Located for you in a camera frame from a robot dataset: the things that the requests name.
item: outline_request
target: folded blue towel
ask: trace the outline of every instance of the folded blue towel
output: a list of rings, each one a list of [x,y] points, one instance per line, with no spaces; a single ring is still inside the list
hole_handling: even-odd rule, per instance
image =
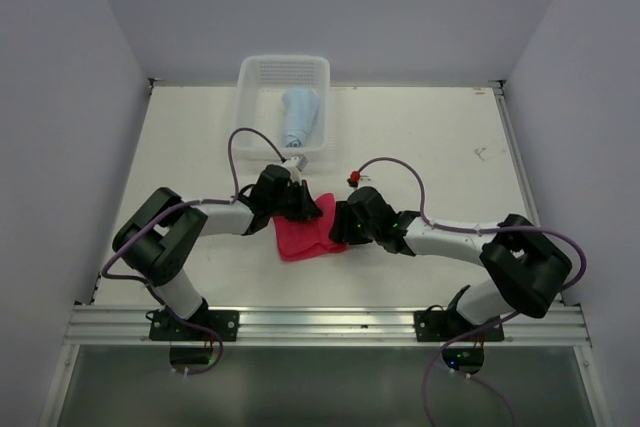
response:
[[[285,107],[284,145],[304,147],[320,108],[320,99],[311,89],[294,87],[284,93],[282,101]]]

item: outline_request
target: white wall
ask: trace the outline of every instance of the white wall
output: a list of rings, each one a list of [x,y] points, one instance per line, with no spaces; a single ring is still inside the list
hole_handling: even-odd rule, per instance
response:
[[[109,0],[145,72],[235,82],[243,58],[309,53],[332,81],[504,79],[552,0]]]
[[[146,79],[106,0],[0,12],[0,424],[32,426],[106,248]]]
[[[555,0],[507,83],[544,224],[587,250],[587,318],[617,425],[637,425],[640,0]]]

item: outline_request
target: white plastic basket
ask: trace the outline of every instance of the white plastic basket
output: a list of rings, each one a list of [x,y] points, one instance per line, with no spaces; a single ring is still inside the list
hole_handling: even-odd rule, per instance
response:
[[[292,87],[308,87],[320,98],[313,129],[304,147],[284,147],[282,95]],[[232,130],[253,127],[278,146],[285,157],[316,157],[329,139],[329,62],[308,55],[258,55],[247,57],[240,67],[236,113]],[[273,151],[256,135],[238,134],[233,151],[239,157],[273,159]]]

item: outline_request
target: pink towel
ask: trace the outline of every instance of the pink towel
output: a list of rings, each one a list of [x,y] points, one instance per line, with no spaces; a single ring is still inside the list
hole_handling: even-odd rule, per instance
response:
[[[290,222],[284,217],[274,217],[278,252],[282,260],[293,262],[311,259],[326,253],[347,250],[347,244],[336,244],[329,239],[336,216],[336,199],[324,194],[316,199],[322,217],[309,222]]]

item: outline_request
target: glass panel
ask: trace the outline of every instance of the glass panel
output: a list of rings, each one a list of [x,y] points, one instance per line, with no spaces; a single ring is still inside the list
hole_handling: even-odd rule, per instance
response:
[[[434,353],[229,345],[213,371],[184,380],[170,373],[167,347],[85,346],[59,425],[425,425],[420,382]],[[572,348],[489,348],[479,375],[521,426],[595,425]],[[439,425],[511,425],[496,395],[441,362],[429,392]]]

